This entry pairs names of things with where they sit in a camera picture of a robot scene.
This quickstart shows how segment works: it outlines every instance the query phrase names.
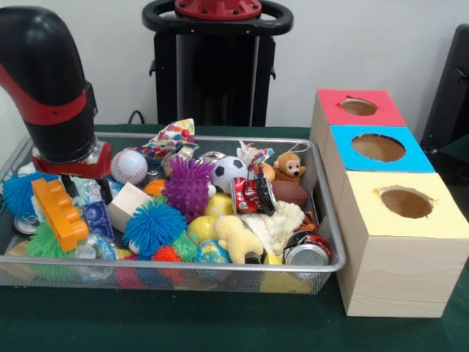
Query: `stuffed monkey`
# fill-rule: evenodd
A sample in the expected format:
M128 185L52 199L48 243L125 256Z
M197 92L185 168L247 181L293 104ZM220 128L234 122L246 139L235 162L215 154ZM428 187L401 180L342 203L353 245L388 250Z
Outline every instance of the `stuffed monkey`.
M290 181L300 185L301 178L306 172L304 166L300 166L301 159L294 153L284 153L277 158L273 164L276 171L276 180Z

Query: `blue ball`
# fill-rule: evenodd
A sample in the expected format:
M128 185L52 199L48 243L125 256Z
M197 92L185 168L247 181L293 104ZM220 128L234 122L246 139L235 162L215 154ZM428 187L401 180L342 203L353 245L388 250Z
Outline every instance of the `blue ball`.
M228 252L218 245L215 240L201 243L196 254L198 263L231 263Z

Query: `orange ball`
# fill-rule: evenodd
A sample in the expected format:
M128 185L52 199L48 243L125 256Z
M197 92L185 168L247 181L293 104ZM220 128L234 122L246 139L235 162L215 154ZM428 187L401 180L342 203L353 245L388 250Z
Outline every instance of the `orange ball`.
M164 186L164 180L153 180L150 181L144 188L144 192L150 196L160 196L161 191L166 189Z

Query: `toy football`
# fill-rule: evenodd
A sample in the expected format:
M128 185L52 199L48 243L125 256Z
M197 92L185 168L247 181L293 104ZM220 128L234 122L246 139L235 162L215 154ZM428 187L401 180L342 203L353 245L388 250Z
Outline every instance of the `toy football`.
M248 178L248 168L235 156L226 156L215 163L212 184L220 193L231 194L230 183L234 177Z
M145 157L135 150L123 150L114 156L111 164L112 177L117 182L139 184L147 176L148 165Z
M308 193L303 187L290 181L274 181L273 195L276 200L293 203L303 207L308 202Z

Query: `wire mesh basket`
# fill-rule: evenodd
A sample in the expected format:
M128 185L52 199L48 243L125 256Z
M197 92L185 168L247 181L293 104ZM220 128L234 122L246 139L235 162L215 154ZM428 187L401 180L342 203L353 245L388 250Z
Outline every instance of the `wire mesh basket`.
M97 133L110 142L114 154L126 147L145 144L153 135L137 133ZM211 150L235 155L239 141L253 142L255 147L272 147L276 155L296 144L307 172L302 187L309 191L304 210L316 214L319 234L328 240L332 254L329 265L255 265L165 263L131 260L56 259L3 255L24 241L12 230L14 216L3 205L0 209L0 285L82 287L152 290L203 290L248 293L316 294L330 274L345 263L345 250L330 200L328 184L317 147L299 139L259 139L243 137L197 136L199 149L194 157ZM29 137L17 146L0 170L0 179L10 177L31 160ZM122 233L115 230L116 245L122 246Z

